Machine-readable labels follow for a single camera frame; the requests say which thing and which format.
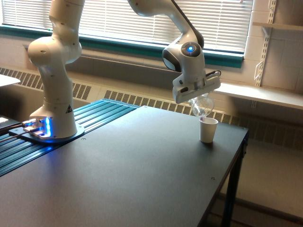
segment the blue led light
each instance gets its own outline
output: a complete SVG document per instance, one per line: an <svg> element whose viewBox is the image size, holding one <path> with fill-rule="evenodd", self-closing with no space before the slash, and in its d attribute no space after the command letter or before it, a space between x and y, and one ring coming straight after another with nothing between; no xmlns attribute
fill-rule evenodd
<svg viewBox="0 0 303 227"><path fill-rule="evenodd" d="M194 51L194 47L193 47L193 46L189 46L189 47L187 48L187 51L188 51L188 52Z"/></svg>
<svg viewBox="0 0 303 227"><path fill-rule="evenodd" d="M51 136L51 125L50 125L50 121L49 121L48 117L45 118L45 125L46 125L46 135L48 137L50 137Z"/></svg>

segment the window blinds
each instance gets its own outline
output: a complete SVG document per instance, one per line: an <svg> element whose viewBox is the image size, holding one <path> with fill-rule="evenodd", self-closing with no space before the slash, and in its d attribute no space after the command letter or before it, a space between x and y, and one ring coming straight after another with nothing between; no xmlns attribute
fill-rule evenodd
<svg viewBox="0 0 303 227"><path fill-rule="evenodd" d="M211 50L244 52L253 0L176 0ZM3 23L50 29L51 0L2 0ZM180 32L167 16L136 15L127 0L86 0L80 34L168 44Z"/></svg>

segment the paper cup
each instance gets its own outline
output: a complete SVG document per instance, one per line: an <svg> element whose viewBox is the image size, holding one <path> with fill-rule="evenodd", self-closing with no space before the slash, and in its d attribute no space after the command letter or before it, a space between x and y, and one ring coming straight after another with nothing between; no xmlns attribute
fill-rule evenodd
<svg viewBox="0 0 303 227"><path fill-rule="evenodd" d="M214 118L204 117L200 119L200 140L203 143L212 143L218 121Z"/></svg>

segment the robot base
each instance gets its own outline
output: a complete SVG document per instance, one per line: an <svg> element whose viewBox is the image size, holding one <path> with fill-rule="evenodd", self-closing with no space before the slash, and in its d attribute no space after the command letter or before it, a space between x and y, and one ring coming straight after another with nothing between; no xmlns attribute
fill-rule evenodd
<svg viewBox="0 0 303 227"><path fill-rule="evenodd" d="M30 142L33 142L33 143L42 143L42 144L48 144L48 145L55 145L55 144L68 143L68 142L71 142L71 141L79 138L80 136L82 136L84 134L84 127L79 125L79 124L76 124L76 127L77 127L77 133L73 136L66 137L66 138L48 139L48 140L44 140L44 139L41 139L37 136L33 136L31 133L20 135L20 134L25 132L23 130L23 127L12 129L12 130L9 131L9 134L12 135L12 136L20 135L19 138L22 138L24 140L27 140L27 141L30 141Z"/></svg>

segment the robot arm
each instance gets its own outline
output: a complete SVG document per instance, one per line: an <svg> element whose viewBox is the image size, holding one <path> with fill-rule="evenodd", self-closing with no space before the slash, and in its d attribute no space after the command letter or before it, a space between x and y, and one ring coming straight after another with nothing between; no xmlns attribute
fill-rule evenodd
<svg viewBox="0 0 303 227"><path fill-rule="evenodd" d="M79 24L85 0L52 0L49 18L52 37L33 41L28 48L31 62L36 65L44 84L43 106L31 114L36 122L27 130L41 128L41 139L66 138L77 132L72 99L72 81L65 65L81 55Z"/></svg>
<svg viewBox="0 0 303 227"><path fill-rule="evenodd" d="M205 73L202 52L204 39L174 0L128 0L140 16L167 15L181 31L181 36L163 50L165 65L182 74L173 80L173 97L183 103L220 87L219 71Z"/></svg>

